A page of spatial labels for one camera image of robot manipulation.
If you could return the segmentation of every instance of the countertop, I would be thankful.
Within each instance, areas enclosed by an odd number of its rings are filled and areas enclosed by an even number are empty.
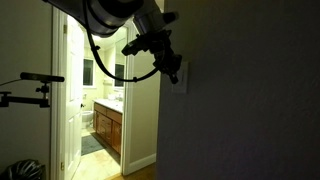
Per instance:
[[[93,101],[104,107],[110,108],[119,113],[123,113],[123,102],[121,101],[112,101],[109,99],[95,99]]]

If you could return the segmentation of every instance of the cabinet drawer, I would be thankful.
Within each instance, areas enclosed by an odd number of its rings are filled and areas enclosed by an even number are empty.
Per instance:
[[[103,115],[107,115],[107,109],[100,104],[94,103],[94,110],[100,112]]]
[[[118,112],[115,112],[111,109],[107,109],[107,117],[116,121],[119,124],[122,124],[122,115]]]

